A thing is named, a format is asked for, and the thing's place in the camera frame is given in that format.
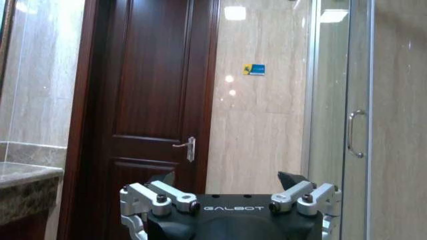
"door panel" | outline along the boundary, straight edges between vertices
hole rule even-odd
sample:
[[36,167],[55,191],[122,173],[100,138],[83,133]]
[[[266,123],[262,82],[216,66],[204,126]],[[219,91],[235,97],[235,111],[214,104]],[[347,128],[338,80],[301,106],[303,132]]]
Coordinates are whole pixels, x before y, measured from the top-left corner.
[[[183,191],[204,191],[212,109],[218,0],[112,0],[95,39],[72,239],[128,239],[119,190],[175,172]],[[174,148],[196,138],[195,161]]]
[[118,134],[180,137],[187,17],[192,8],[187,0],[132,1],[118,97]]

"shower enclosure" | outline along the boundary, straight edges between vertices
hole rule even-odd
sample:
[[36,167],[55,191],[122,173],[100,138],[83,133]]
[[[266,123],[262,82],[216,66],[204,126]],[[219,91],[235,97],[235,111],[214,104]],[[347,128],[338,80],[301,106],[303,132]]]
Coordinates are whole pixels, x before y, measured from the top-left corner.
[[303,162],[311,181],[343,189],[333,239],[367,236],[371,0],[314,0]]

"marble countertop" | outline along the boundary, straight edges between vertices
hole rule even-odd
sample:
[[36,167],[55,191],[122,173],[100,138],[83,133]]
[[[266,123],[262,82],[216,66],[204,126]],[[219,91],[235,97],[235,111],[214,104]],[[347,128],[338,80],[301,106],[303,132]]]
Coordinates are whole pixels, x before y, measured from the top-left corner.
[[0,162],[0,189],[62,177],[64,170],[56,167]]

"beige wall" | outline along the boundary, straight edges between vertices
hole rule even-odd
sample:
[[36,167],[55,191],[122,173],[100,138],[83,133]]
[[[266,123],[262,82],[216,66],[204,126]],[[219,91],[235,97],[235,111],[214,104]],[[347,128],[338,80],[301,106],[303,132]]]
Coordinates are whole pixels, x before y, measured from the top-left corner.
[[[310,2],[222,1],[208,193],[279,192],[278,171],[301,172]],[[246,20],[226,19],[228,6]],[[244,64],[266,64],[266,76],[244,76]]]
[[371,239],[427,236],[427,1],[377,0]]
[[[0,99],[7,162],[63,168],[84,0],[18,0]],[[62,182],[46,239],[55,240]]]

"sticker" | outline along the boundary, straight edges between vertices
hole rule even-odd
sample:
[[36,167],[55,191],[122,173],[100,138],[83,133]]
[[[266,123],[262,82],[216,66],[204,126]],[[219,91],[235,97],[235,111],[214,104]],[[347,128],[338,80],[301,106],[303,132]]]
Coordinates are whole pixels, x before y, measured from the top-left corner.
[[264,76],[266,65],[264,64],[246,64],[243,68],[243,75]]

